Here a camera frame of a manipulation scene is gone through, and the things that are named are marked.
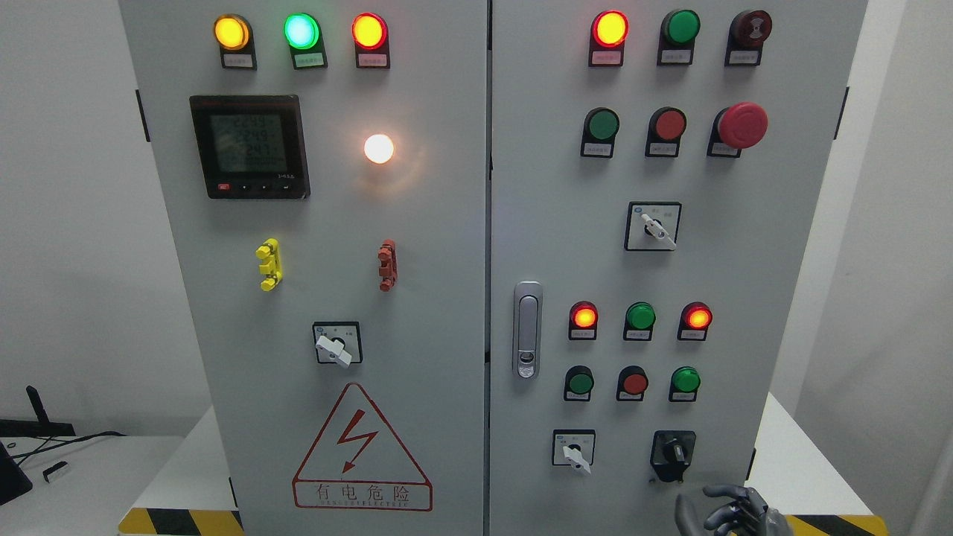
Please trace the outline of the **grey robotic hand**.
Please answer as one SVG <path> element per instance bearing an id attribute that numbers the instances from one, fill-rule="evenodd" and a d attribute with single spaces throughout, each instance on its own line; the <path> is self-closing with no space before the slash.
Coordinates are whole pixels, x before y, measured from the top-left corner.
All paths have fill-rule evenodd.
<path id="1" fill-rule="evenodd" d="M 785 516 L 770 508 L 755 488 L 738 485 L 705 485 L 709 498 L 728 497 L 732 501 L 698 519 L 694 502 L 687 495 L 676 499 L 675 522 L 681 535 L 793 535 Z"/>

